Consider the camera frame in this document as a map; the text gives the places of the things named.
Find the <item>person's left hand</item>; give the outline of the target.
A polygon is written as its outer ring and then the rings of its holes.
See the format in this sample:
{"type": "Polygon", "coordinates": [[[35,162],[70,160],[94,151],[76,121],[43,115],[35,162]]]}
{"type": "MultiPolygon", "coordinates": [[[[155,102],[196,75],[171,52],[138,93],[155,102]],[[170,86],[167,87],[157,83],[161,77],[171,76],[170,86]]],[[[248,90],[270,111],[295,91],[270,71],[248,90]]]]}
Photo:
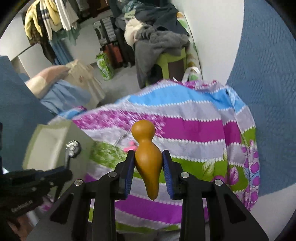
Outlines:
{"type": "Polygon", "coordinates": [[[34,226],[32,222],[28,218],[28,216],[22,215],[14,220],[8,221],[9,226],[14,231],[14,233],[20,238],[20,240],[24,241],[27,239],[30,232],[33,230],[34,226]]]}

